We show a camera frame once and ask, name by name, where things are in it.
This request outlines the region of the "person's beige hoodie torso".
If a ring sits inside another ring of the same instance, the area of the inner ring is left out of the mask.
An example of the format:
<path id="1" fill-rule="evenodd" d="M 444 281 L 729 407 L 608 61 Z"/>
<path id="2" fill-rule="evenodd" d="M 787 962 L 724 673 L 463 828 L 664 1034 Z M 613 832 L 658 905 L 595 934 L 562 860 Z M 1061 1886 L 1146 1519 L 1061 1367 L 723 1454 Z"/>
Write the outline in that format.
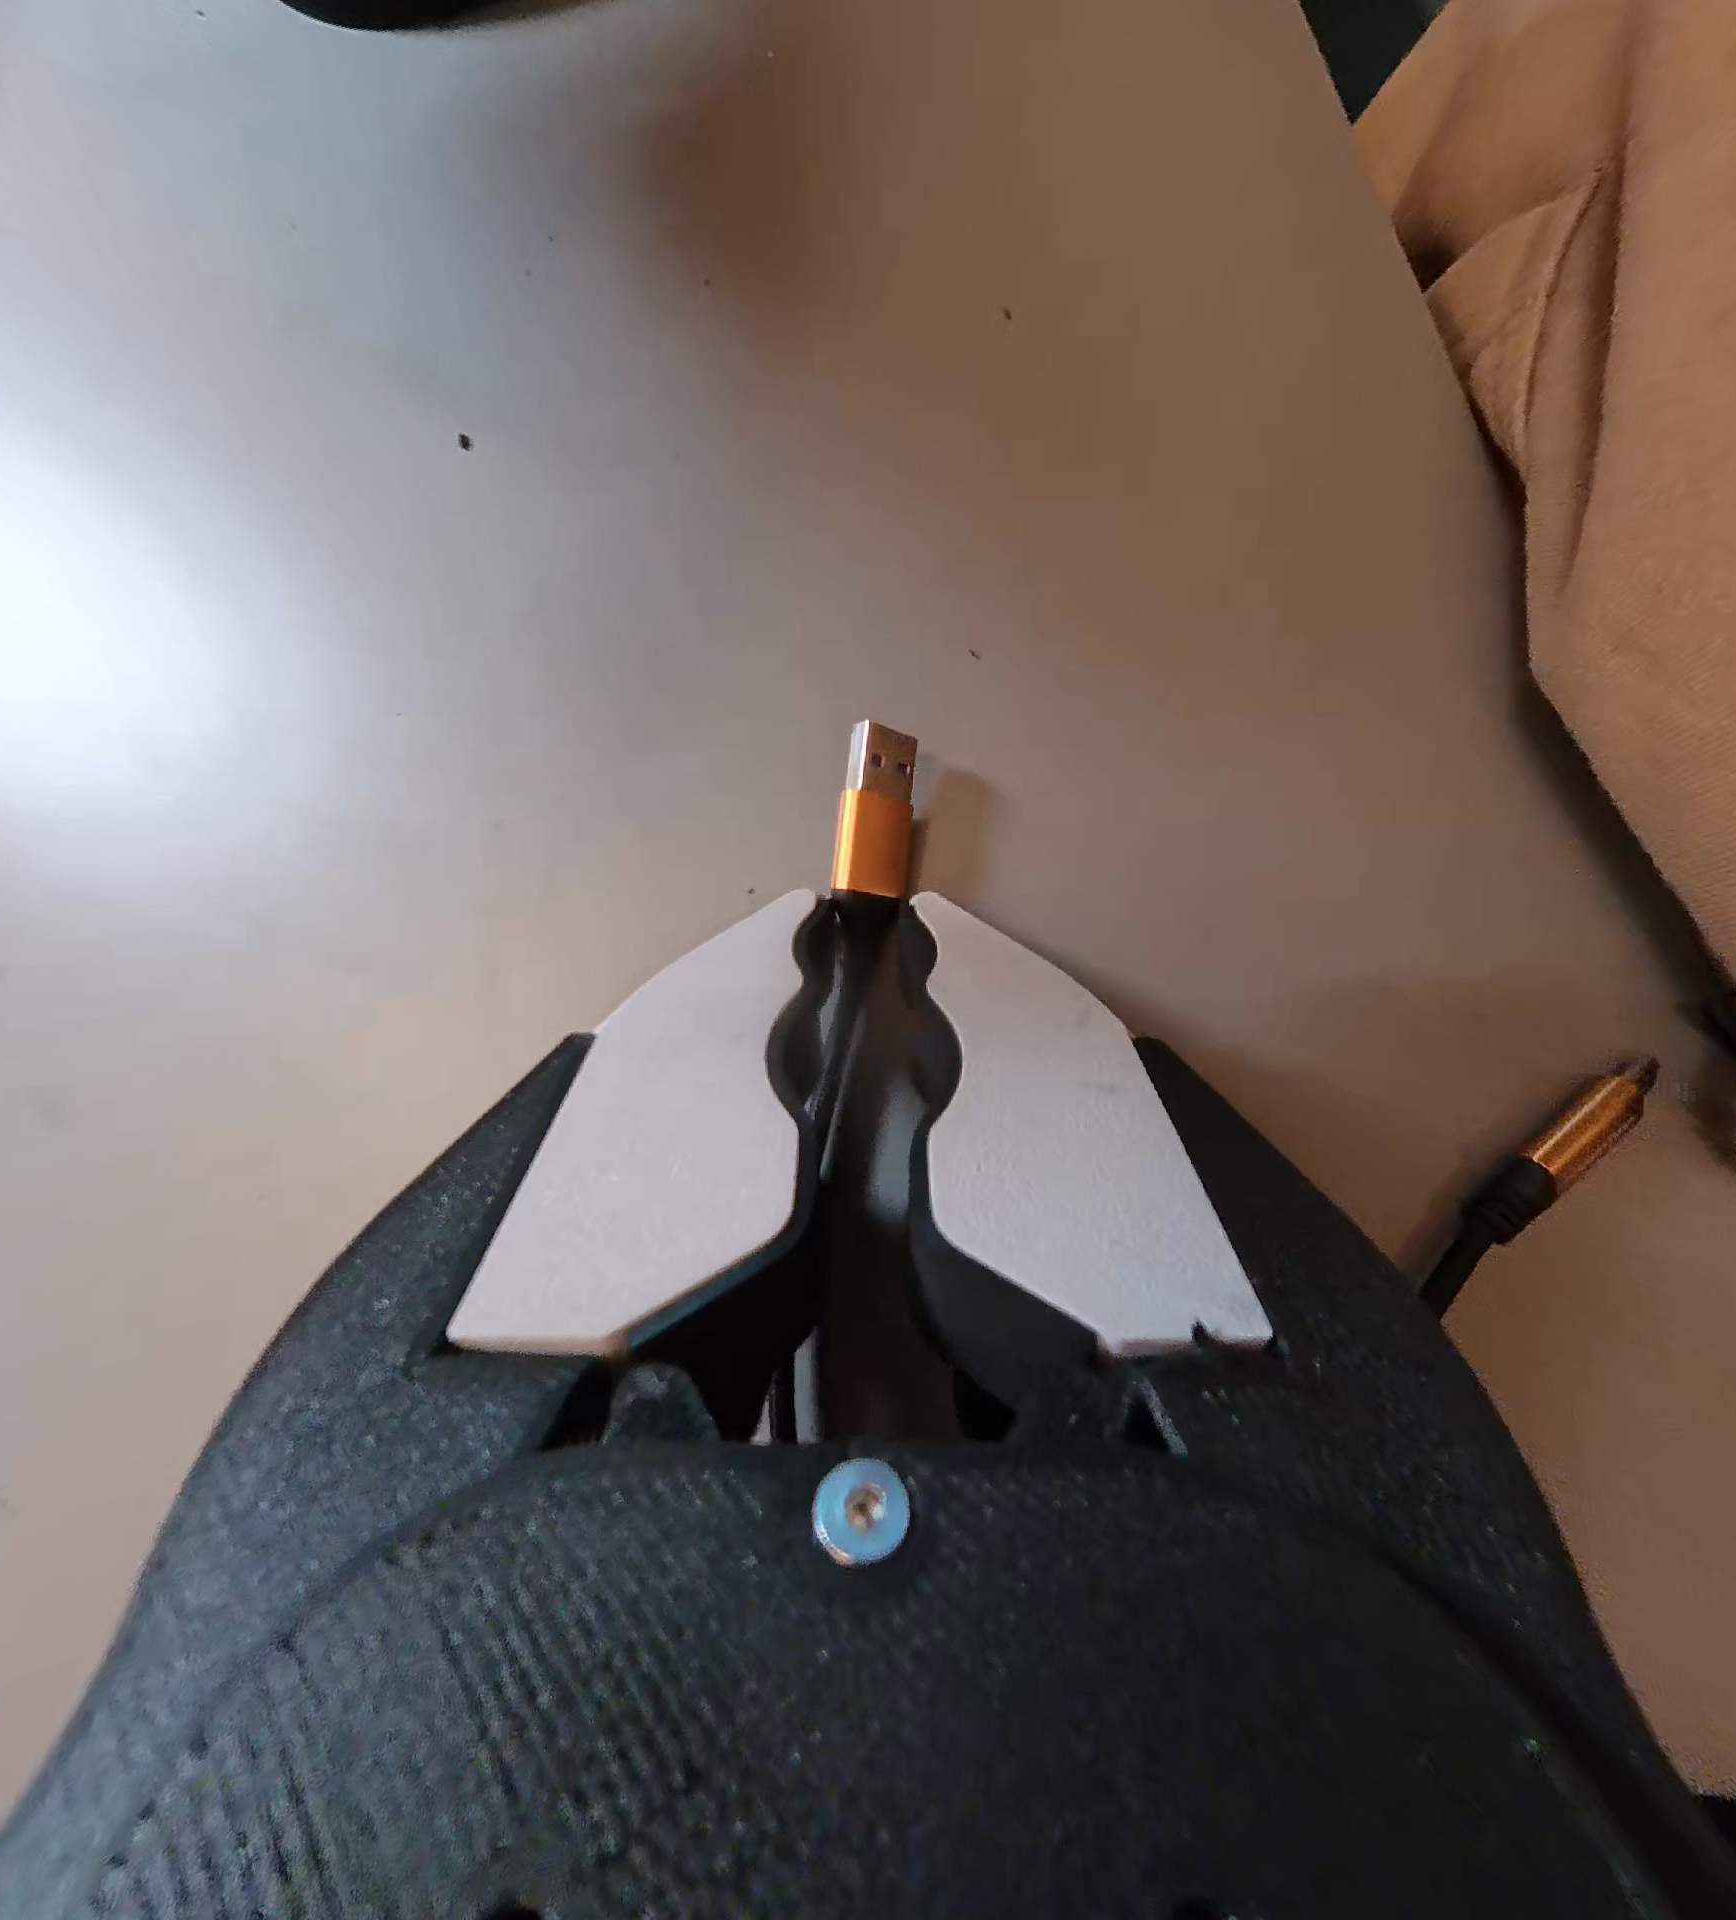
<path id="1" fill-rule="evenodd" d="M 1736 2 L 1446 3 L 1356 121 L 1529 659 L 1736 1005 Z"/>

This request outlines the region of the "black cable orange plug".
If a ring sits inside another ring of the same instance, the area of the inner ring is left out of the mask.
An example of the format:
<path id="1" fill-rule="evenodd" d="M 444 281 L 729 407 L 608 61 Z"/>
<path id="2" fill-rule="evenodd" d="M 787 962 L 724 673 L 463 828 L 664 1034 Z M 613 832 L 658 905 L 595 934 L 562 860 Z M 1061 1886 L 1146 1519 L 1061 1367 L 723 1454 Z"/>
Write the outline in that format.
<path id="1" fill-rule="evenodd" d="M 866 1038 L 866 999 L 906 897 L 919 766 L 915 735 L 871 717 L 854 723 L 825 905 L 830 983 L 817 1016 L 817 1077 L 802 1102 L 820 1164 L 839 1135 Z M 1521 1237 L 1631 1137 L 1661 1070 L 1661 1059 L 1639 1058 L 1586 1077 L 1542 1132 L 1492 1164 L 1461 1199 L 1451 1235 L 1417 1290 L 1422 1307 L 1446 1317 L 1490 1251 Z"/>

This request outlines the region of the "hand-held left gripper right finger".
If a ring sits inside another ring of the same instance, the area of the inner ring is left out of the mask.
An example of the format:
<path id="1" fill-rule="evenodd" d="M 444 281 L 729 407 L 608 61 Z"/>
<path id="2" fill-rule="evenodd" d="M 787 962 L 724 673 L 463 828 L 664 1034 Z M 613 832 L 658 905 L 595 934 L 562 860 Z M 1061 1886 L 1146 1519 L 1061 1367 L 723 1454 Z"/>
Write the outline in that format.
<path id="1" fill-rule="evenodd" d="M 952 1087 L 919 1137 L 912 1221 L 1084 1357 L 1273 1343 L 1270 1315 L 1129 1025 L 938 892 L 912 899 Z"/>

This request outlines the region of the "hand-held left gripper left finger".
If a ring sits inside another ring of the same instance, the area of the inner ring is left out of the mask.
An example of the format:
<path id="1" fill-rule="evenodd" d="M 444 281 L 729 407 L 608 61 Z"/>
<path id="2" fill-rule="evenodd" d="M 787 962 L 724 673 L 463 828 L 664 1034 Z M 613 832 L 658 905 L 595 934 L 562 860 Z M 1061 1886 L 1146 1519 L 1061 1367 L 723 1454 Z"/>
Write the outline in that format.
<path id="1" fill-rule="evenodd" d="M 463 1352 L 620 1360 L 754 1278 L 809 1220 L 809 940 L 781 893 L 593 1031 L 446 1326 Z"/>

